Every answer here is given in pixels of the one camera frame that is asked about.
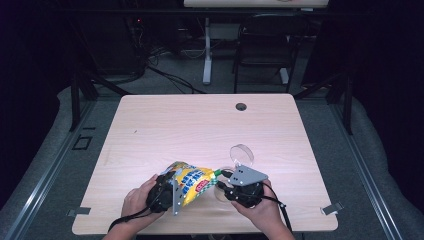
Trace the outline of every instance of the chip bag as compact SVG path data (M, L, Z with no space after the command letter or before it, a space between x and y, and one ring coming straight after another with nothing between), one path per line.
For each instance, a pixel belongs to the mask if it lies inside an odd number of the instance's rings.
M174 172L176 179L184 194L183 206L191 203L194 199L204 193L208 188L218 182L219 170L213 171L209 168L199 168L185 162L174 162L163 173Z

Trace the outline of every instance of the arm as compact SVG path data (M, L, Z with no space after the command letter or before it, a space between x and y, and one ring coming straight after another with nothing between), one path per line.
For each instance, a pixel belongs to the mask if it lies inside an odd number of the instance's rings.
M143 183L143 185L141 185L139 188L135 188L128 193L128 195L124 199L124 205L122 206L121 216L128 216L146 208L146 198L149 194L150 189L155 186L156 178L157 175L154 175L145 183ZM117 224L103 239L131 239L139 231L149 226L151 223L160 218L163 214L164 212L151 213L145 217L135 218L128 222Z
M263 182L271 186L269 180L264 180ZM267 187L264 187L264 195L275 197ZM245 208L235 201L232 201L231 204L233 204L239 213L252 221L253 225L261 230L270 240L294 240L293 234L284 225L283 220L281 220L280 209L276 202L263 199L254 208Z

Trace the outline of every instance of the gray carpet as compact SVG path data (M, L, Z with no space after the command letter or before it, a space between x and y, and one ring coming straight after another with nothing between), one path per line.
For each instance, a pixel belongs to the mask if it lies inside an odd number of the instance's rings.
M300 54L292 93L301 91L300 80L311 46L306 45ZM208 86L201 83L203 57L188 58L184 55L176 57L165 54L158 59L159 62L155 67L188 80L195 88L207 93L232 93L231 50L217 48L214 52L212 83ZM120 86L136 94L180 94L172 83L150 70L147 70L142 78ZM77 136L81 134L82 137L92 137L92 141L87 150L68 149L54 184L29 228L23 234L24 239L101 239L102 237L73 235L71 226L74 218L66 215L69 210L79 207L119 101L115 93L101 85L96 87L101 97L94 104L80 132L76 133ZM387 239L359 178L351 150L343 138L342 130L338 128L339 119L334 117L331 107L322 99L324 93L325 90L319 91L312 96L312 100L297 101L297 105L330 199L332 202L341 202L345 209L337 215L339 221L337 230L306 233L306 239ZM59 98L61 110L51 132L21 184L1 210L1 239L5 238L38 180L52 164L61 144L68 136L71 120L69 89L63 91ZM387 163L381 142L366 112L356 101L354 101L352 114L354 138L389 209L392 210L393 218L404 239L422 239L424 217L403 198L395 182L387 173ZM296 233L296 238L301 239L300 234Z

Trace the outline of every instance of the dark background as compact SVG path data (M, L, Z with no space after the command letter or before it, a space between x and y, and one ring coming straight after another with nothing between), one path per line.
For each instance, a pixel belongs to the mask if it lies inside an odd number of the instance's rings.
M322 81L354 66L354 96L364 105L380 135L389 172L403 194L424 212L423 9L409 3L362 2L331 2L332 11L373 11L378 17L372 24L324 21L304 82ZM56 95L70 85L77 67L98 71L102 65L103 71L126 74L137 71L139 59L128 45L128 32L119 27L125 26L121 20L113 23L116 31L97 29L106 35L84 46L75 37L75 29L47 10L46 6L54 8L55 4L29 0L0 4L3 206L52 126L59 108ZM89 24L81 24L82 36L89 37L93 33ZM119 39L108 40L108 34ZM108 54L101 51L108 42L114 46L110 54L128 53L130 58L114 65L105 60L107 56L99 56L96 52ZM358 53L355 46L366 51Z

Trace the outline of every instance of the wooden table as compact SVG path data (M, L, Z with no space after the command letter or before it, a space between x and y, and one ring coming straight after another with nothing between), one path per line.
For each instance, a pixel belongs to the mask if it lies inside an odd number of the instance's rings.
M239 111L236 104L247 109ZM117 109L81 207L75 234L105 234L123 199L175 161L232 166L231 147L248 146L252 168L266 173L287 205L294 231L331 231L327 190L293 97L288 94L125 96ZM208 189L177 216L168 211L140 234L258 232L229 202Z

